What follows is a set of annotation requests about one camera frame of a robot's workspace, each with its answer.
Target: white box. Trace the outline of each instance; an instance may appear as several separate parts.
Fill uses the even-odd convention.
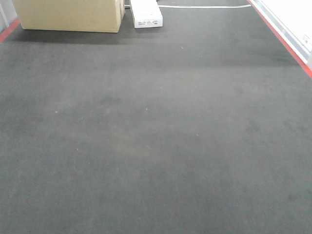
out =
[[[130,0],[135,28],[162,27],[162,14],[156,0]]]

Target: gray carpet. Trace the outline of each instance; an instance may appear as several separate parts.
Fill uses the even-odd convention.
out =
[[[312,233],[311,79],[252,8],[161,11],[0,45],[1,234]]]

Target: white wall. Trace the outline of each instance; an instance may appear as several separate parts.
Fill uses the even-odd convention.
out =
[[[10,24],[16,19],[17,14],[15,12],[15,8],[11,0],[0,0],[0,5],[4,12],[4,16],[0,16],[0,32],[1,32],[6,28],[3,17],[5,17],[7,22]]]
[[[262,0],[290,32],[312,51],[312,0]]]

